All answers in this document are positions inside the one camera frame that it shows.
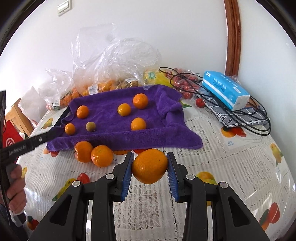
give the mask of human hand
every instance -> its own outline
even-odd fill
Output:
[[[8,207],[14,213],[21,213],[26,206],[27,199],[24,191],[25,179],[22,176],[22,167],[17,165],[15,169],[10,173],[11,178],[15,179],[13,184],[8,188],[6,195],[10,200]]]

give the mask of purple towel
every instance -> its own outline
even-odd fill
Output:
[[[148,96],[149,103],[146,109],[139,110],[133,106],[133,97],[139,93]],[[47,149],[74,149],[79,141],[88,141],[94,147],[106,145],[112,150],[201,148],[201,138],[185,125],[182,105],[178,102],[180,98],[179,92],[164,85],[154,85],[148,90],[137,87],[76,98],[70,102],[71,113],[62,120],[62,127],[53,127],[56,128],[59,137],[48,142]],[[130,115],[123,117],[117,113],[117,108],[122,103],[131,106]],[[81,105],[89,108],[89,115],[85,119],[76,116],[76,111]],[[131,130],[131,122],[136,117],[146,121],[145,130]],[[88,132],[85,128],[89,121],[96,123],[96,130],[93,132]],[[73,136],[64,132],[64,126],[70,122],[76,129]]]

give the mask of tangerine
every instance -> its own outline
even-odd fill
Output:
[[[148,105],[148,97],[145,94],[137,94],[133,98],[133,105],[138,108],[138,109],[145,109],[146,106]]]
[[[131,107],[127,103],[123,103],[117,108],[118,114],[121,116],[128,116],[131,113]]]
[[[75,126],[72,124],[72,123],[68,123],[66,126],[65,126],[65,132],[67,135],[74,135],[75,133]]]
[[[168,159],[158,149],[148,149],[140,153],[133,162],[132,173],[145,184],[157,182],[168,168]]]
[[[131,122],[131,129],[132,131],[146,129],[146,122],[142,118],[137,117]]]
[[[107,146],[97,146],[91,152],[91,160],[98,167],[107,167],[113,160],[113,152]]]
[[[76,115],[80,119],[84,119],[89,115],[89,109],[86,105],[82,105],[77,109]]]
[[[75,158],[80,162],[90,162],[92,150],[92,144],[87,141],[80,141],[75,145]]]

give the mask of plastic bag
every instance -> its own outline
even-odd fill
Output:
[[[190,92],[196,92],[198,89],[200,89],[200,86],[197,84],[197,82],[199,81],[198,76],[195,75],[194,72],[188,69],[174,68],[174,70],[162,69],[162,71],[166,72],[166,77],[169,80],[172,79],[171,81],[172,85],[175,87],[175,89],[178,92],[182,94],[184,99],[191,99],[193,97],[193,93],[190,93]]]
[[[84,49],[90,52],[94,38],[101,44],[94,46],[95,52],[83,61],[83,46],[87,45]],[[73,81],[83,96],[137,86],[147,89],[155,83],[161,59],[158,50],[139,39],[116,40],[113,24],[80,30],[72,43],[72,55]]]
[[[22,113],[37,124],[46,113],[46,102],[38,95],[38,92],[32,87],[24,94],[18,103]]]
[[[68,106],[72,99],[81,97],[74,87],[72,74],[56,69],[46,69],[46,72],[52,79],[43,83],[38,92],[47,103],[47,109],[59,110]]]

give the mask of lace tablecloth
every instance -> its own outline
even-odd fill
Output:
[[[225,135],[222,125],[207,108],[196,108],[186,100],[182,102],[186,125],[202,138],[204,147],[198,150],[159,150],[165,154],[173,152],[177,162],[185,165],[189,173],[196,175],[207,171],[217,182],[227,182],[258,221],[272,203],[277,203],[280,218],[269,224],[266,233],[271,241],[283,236],[296,218],[296,193],[284,157],[280,163],[276,162],[271,148],[276,143],[272,137],[261,137],[246,130],[234,136]],[[32,135],[48,131],[62,112],[48,112]],[[25,191],[28,202],[25,211],[39,221],[54,204],[55,196],[68,179],[76,179],[84,172],[91,181],[96,181],[112,172],[125,157],[114,155],[109,167],[98,168],[93,163],[76,161],[72,150],[47,153],[45,148],[43,144],[18,161],[22,167],[27,167]],[[91,204],[86,224],[87,240],[90,240],[91,232]],[[182,240],[186,204],[174,201],[167,175],[151,185],[142,184],[132,177],[126,200],[113,203],[113,207],[117,240]],[[212,240],[211,207],[207,211],[208,240]]]

